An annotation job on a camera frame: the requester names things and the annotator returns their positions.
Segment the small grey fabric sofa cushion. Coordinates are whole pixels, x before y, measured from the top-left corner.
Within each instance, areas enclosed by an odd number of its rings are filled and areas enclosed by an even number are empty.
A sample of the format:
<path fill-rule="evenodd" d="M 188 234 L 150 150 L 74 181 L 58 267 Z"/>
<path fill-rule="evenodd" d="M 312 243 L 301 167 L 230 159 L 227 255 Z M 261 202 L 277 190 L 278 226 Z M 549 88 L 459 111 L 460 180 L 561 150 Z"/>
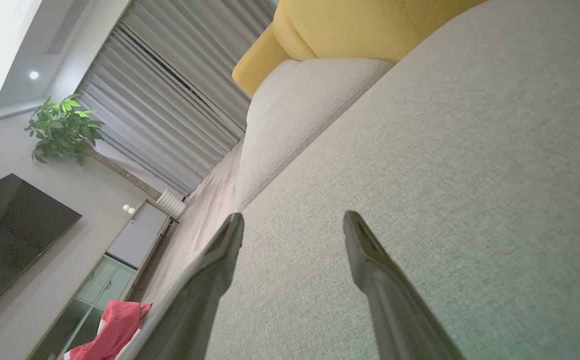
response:
<path fill-rule="evenodd" d="M 243 210 L 392 64 L 369 58 L 285 60 L 251 98 L 235 203 Z"/>

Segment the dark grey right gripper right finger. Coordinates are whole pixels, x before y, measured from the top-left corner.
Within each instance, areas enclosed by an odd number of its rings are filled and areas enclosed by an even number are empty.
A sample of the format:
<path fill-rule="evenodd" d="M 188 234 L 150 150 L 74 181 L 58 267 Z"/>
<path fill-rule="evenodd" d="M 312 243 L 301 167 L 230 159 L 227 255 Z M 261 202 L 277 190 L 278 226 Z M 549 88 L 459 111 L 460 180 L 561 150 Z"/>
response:
<path fill-rule="evenodd" d="M 464 360 L 362 216 L 347 210 L 343 230 L 352 280 L 367 297 L 380 359 Z"/>

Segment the red cloth garment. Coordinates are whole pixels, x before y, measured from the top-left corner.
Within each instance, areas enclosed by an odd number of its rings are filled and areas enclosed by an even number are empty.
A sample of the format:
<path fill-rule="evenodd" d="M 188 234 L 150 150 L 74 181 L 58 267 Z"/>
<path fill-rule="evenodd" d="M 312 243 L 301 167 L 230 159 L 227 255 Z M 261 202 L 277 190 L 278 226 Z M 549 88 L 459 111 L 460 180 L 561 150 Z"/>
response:
<path fill-rule="evenodd" d="M 153 303 L 109 300 L 93 341 L 64 353 L 60 360 L 115 360 L 136 337 Z"/>

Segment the black flat television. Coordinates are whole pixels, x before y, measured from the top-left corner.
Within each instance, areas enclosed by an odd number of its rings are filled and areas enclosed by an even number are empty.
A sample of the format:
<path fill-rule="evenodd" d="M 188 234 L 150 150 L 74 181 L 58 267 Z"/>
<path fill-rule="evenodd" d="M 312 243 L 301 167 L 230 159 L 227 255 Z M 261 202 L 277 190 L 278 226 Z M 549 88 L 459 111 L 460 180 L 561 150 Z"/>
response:
<path fill-rule="evenodd" d="M 0 178 L 0 297 L 81 217 L 16 174 Z"/>

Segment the yellow sofa backrest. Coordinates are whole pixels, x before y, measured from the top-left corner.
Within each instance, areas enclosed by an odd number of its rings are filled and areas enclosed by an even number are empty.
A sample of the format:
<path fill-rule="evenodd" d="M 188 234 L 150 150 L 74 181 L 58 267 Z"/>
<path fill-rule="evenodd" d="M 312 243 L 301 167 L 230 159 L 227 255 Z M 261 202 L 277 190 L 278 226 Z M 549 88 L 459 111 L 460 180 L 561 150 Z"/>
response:
<path fill-rule="evenodd" d="M 395 64 L 437 29 L 486 0 L 279 0 L 272 22 L 232 78 L 253 96 L 285 60 L 379 59 Z"/>

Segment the green leafy potted plant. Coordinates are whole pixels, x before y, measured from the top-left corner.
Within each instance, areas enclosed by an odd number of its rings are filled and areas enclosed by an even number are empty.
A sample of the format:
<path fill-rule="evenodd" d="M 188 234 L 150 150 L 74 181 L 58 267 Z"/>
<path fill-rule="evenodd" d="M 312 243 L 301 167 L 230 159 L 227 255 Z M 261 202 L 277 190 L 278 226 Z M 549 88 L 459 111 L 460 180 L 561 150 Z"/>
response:
<path fill-rule="evenodd" d="M 86 159 L 91 158 L 132 183 L 148 198 L 159 200 L 161 191 L 96 150 L 96 143 L 104 139 L 102 129 L 105 123 L 93 119 L 96 110 L 84 108 L 77 98 L 77 93 L 59 102 L 48 97 L 34 110 L 24 129 L 29 137 L 37 139 L 31 153 L 32 162 L 47 164 L 50 159 L 65 158 L 84 166 Z"/>

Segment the white ribbed plant pot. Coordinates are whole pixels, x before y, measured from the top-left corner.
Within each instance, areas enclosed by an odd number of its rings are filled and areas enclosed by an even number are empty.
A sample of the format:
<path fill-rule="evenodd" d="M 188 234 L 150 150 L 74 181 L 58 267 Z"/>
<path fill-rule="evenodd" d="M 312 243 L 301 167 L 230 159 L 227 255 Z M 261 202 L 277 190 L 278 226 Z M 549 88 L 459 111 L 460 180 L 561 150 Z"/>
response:
<path fill-rule="evenodd" d="M 172 219 L 176 221 L 180 218 L 182 213 L 187 207 L 184 199 L 179 199 L 173 192 L 166 189 L 160 194 L 160 197 L 156 200 L 157 205 L 165 210 Z"/>

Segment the large grey fabric sofa cushion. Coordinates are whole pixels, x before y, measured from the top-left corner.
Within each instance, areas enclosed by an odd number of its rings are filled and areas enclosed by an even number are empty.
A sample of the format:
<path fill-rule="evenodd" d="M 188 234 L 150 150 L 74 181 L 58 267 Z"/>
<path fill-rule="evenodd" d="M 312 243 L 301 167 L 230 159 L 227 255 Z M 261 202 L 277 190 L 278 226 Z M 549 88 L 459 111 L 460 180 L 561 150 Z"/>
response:
<path fill-rule="evenodd" d="M 580 360 L 580 0 L 436 30 L 243 210 L 206 360 L 379 360 L 357 211 L 466 360 Z"/>

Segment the grey pleated curtain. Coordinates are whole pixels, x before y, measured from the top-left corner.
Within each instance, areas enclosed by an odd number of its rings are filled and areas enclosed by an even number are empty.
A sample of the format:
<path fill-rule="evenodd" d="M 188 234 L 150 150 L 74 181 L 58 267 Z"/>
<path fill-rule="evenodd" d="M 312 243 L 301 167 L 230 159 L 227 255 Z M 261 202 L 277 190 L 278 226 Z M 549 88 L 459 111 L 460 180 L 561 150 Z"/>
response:
<path fill-rule="evenodd" d="M 232 71 L 272 22 L 271 0 L 131 0 L 77 93 L 104 139 L 187 196 L 244 137 Z"/>

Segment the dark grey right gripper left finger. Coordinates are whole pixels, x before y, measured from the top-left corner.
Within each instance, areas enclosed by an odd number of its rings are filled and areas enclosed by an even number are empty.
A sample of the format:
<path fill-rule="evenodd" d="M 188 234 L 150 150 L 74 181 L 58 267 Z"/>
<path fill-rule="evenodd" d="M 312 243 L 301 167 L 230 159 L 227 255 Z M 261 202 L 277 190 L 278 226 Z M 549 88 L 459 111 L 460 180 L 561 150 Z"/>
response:
<path fill-rule="evenodd" d="M 202 255 L 149 310 L 138 335 L 117 360 L 204 360 L 220 298 L 232 284 L 245 229 L 227 216 Z"/>

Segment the white and green TV cabinet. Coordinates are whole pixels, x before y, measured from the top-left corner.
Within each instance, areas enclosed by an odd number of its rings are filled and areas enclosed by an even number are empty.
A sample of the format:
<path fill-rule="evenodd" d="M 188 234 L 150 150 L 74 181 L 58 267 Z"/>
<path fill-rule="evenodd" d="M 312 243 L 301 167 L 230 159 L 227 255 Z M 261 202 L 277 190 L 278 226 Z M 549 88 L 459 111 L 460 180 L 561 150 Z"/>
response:
<path fill-rule="evenodd" d="M 140 203 L 26 360 L 60 360 L 95 339 L 109 301 L 128 301 L 157 244 L 177 220 Z"/>

